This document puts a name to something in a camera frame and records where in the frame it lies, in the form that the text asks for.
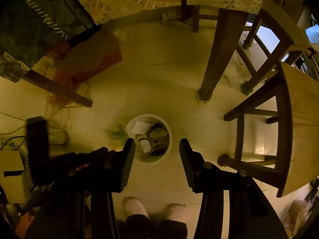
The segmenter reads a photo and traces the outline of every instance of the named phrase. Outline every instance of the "wooden chair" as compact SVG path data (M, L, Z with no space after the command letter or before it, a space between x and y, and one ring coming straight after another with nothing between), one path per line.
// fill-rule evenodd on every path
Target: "wooden chair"
M272 53L269 52L257 36L257 32L262 22L264 22L280 40ZM258 45L266 54L267 60L258 69L258 71L256 71L242 48L237 46L236 50L252 76L248 82L241 85L241 90L245 95L251 93L254 87L260 83L261 80L275 74L276 72L271 71L275 68L276 63L282 60L288 52L289 56L285 60L285 63L292 65L305 50L311 48L311 44L309 43L306 33L298 28L296 23L285 13L285 11L272 0L263 1L263 6L253 22L252 30L248 33L248 36L244 41L243 48L248 49L253 40L256 40Z
M285 196L319 175L319 83L286 63L277 63L278 73L245 101L224 115L225 121L237 119L235 157L221 155L220 166L246 170L253 178L278 188ZM277 112L255 109L276 97ZM244 114L271 116L278 122L277 156L261 162L241 161ZM266 167L275 164L275 168Z

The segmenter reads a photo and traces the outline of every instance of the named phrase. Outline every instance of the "shoe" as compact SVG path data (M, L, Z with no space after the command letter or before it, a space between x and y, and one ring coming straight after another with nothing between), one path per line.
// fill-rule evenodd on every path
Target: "shoe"
M182 205L172 205L166 212L165 219L186 223L189 220L187 207Z
M143 203L136 198L127 199L124 203L124 209L128 216L140 214L146 216L149 219L148 213Z

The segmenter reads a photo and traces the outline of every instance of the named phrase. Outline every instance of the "pant leg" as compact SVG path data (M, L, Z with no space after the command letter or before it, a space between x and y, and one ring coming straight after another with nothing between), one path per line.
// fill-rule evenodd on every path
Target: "pant leg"
M148 239L153 231L151 221L144 215L132 215L126 219L125 225L118 221L121 239Z
M163 220L159 227L155 229L151 239L186 239L187 226L185 223Z

